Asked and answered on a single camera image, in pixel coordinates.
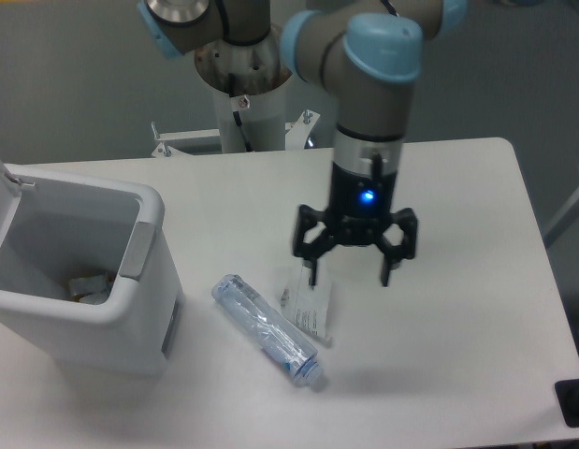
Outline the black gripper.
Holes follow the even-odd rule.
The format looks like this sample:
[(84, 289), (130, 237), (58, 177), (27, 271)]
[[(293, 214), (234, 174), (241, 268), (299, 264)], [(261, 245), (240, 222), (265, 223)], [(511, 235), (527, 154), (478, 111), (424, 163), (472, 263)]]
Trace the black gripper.
[[(301, 258), (310, 269), (309, 286), (317, 285), (318, 260), (340, 246), (376, 247), (383, 254), (380, 272), (382, 286), (389, 284), (391, 271), (402, 260), (413, 260), (417, 247), (417, 217), (411, 208), (391, 213), (397, 172), (373, 179), (332, 164), (329, 199), (326, 211), (302, 204), (292, 240), (293, 256)], [(306, 235), (317, 225), (320, 233), (311, 241)], [(384, 232), (393, 225), (402, 232), (395, 245)]]

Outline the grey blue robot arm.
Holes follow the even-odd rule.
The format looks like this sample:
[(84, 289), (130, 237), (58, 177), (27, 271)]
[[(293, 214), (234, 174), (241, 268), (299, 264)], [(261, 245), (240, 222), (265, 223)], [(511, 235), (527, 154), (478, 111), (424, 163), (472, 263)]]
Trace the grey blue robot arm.
[(375, 246), (387, 282), (416, 254), (412, 210), (392, 199), (426, 41), (458, 26), (464, 1), (355, 1), (306, 9), (285, 26), (268, 1), (140, 1), (138, 14), (166, 57), (192, 54), (201, 79), (221, 97), (224, 152), (280, 150), (282, 104), (264, 105), (291, 79), (338, 102), (328, 204), (300, 206), (292, 242), (310, 270), (338, 246)]

